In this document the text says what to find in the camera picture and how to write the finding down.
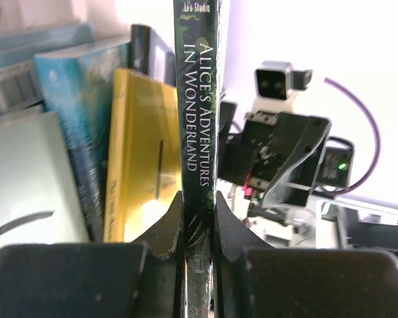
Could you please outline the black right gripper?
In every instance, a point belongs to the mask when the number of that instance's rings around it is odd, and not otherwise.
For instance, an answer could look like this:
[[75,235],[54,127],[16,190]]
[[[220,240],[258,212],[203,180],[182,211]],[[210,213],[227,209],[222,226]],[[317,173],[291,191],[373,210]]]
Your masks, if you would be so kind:
[[324,157],[330,119],[258,110],[229,134],[232,114],[222,103],[218,177],[261,194],[262,207],[304,207]]

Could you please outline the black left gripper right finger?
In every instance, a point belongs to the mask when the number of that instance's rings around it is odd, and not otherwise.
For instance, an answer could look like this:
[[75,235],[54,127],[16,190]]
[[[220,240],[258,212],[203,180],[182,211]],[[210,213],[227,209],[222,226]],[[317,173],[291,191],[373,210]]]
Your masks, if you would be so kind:
[[273,248],[220,193],[213,249],[216,317],[398,317],[398,258],[388,252]]

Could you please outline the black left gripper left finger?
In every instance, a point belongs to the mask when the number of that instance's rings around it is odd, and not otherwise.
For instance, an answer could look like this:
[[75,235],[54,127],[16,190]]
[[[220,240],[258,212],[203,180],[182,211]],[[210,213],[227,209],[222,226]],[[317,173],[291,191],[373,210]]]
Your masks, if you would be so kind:
[[0,317],[182,317],[182,196],[130,243],[0,250]]

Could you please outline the yellow Little Prince book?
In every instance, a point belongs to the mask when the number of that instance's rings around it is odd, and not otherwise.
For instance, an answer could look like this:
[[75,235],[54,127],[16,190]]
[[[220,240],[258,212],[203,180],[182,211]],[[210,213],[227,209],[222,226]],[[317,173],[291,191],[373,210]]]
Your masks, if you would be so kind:
[[181,189],[176,88],[115,71],[105,197],[105,242],[131,242]]

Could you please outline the dark green Alice Wonderland book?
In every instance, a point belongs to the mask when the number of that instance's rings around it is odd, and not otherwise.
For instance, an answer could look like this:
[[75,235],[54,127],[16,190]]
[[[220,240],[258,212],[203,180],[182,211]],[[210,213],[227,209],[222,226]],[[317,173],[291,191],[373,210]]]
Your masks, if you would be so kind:
[[174,1],[186,316],[208,317],[220,119],[221,1]]

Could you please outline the dark navy blue book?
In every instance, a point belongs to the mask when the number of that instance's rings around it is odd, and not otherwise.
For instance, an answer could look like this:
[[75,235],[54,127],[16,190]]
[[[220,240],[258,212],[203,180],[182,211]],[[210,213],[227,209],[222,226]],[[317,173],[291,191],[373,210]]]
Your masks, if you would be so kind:
[[129,68],[176,87],[176,58],[167,43],[147,25],[132,24],[130,35]]

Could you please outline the teal ocean cover book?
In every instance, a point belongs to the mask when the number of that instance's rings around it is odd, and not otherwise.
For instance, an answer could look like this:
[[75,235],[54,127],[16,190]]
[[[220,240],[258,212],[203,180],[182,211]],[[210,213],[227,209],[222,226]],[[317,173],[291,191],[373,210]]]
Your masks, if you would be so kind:
[[113,75],[129,40],[107,38],[34,55],[45,109],[56,113],[90,239],[103,240]]

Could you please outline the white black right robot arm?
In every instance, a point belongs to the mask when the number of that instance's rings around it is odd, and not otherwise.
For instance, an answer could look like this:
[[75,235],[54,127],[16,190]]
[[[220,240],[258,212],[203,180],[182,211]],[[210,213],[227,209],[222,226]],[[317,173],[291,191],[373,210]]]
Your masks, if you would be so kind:
[[259,110],[229,132],[235,104],[220,105],[218,177],[256,193],[264,209],[304,207],[317,187],[347,188],[354,145],[328,147],[327,118]]

